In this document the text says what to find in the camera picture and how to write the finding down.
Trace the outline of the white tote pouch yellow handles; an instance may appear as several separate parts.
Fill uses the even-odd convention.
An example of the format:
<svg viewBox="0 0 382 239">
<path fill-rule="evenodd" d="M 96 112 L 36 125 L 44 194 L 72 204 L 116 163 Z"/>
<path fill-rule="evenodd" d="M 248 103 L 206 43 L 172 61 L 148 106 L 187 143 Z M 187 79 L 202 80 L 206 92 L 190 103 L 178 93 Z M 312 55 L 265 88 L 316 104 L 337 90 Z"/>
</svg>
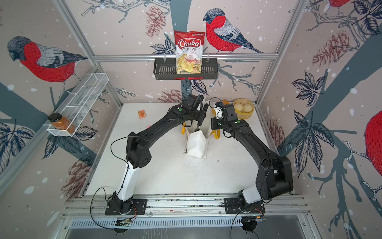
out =
<svg viewBox="0 0 382 239">
<path fill-rule="evenodd" d="M 220 130 L 211 129 L 211 118 L 206 118 L 200 128 L 197 125 L 186 127 L 183 124 L 182 134 L 186 136 L 184 155 L 200 159 L 207 158 L 210 140 L 220 139 Z"/>
</svg>

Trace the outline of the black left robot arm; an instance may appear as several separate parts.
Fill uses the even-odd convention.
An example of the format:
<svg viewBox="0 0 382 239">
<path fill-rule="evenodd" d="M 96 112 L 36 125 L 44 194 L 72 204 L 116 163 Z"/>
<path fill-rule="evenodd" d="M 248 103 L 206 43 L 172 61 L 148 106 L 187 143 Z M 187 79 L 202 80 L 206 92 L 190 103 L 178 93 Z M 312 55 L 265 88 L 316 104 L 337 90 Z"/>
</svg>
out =
<svg viewBox="0 0 382 239">
<path fill-rule="evenodd" d="M 107 199 L 107 215 L 127 215 L 133 210 L 133 192 L 140 171 L 152 159 L 150 147 L 163 135 L 186 121 L 198 122 L 200 127 L 206 117 L 208 104 L 203 104 L 203 95 L 189 95 L 183 103 L 169 108 L 167 113 L 151 127 L 131 132 L 126 145 L 126 169 L 119 188 Z"/>
</svg>

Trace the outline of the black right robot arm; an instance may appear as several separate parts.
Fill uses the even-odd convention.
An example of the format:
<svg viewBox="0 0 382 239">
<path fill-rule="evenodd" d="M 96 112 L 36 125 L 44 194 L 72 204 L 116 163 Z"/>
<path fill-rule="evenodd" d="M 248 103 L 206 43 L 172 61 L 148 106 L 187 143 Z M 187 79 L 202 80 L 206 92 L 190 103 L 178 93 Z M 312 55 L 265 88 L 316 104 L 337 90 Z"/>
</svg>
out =
<svg viewBox="0 0 382 239">
<path fill-rule="evenodd" d="M 211 129 L 221 129 L 240 142 L 258 165 L 255 184 L 238 193 L 241 209 L 248 209 L 260 201 L 270 201 L 293 191 L 291 161 L 269 149 L 252 131 L 250 125 L 239 119 L 233 104 L 215 103 L 216 116 Z"/>
</svg>

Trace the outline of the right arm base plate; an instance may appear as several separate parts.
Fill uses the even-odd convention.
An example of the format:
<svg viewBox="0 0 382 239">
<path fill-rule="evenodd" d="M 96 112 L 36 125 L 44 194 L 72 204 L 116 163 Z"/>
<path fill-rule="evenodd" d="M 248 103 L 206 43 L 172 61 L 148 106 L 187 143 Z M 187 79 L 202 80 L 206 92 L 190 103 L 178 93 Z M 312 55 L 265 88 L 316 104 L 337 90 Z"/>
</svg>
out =
<svg viewBox="0 0 382 239">
<path fill-rule="evenodd" d="M 248 204 L 243 197 L 224 198 L 222 207 L 226 214 L 238 214 L 240 211 L 246 214 L 264 214 L 265 207 L 262 201 Z"/>
</svg>

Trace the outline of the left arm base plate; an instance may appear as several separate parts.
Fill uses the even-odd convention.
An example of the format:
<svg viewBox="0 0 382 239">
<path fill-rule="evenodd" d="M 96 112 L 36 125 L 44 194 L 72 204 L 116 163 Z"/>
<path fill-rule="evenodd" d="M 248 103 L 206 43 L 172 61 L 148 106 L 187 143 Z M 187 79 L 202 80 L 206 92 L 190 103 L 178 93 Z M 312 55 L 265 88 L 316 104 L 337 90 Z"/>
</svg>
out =
<svg viewBox="0 0 382 239">
<path fill-rule="evenodd" d="M 147 207 L 147 199 L 130 198 L 122 202 L 119 198 L 110 199 L 105 210 L 106 216 L 144 215 Z"/>
</svg>

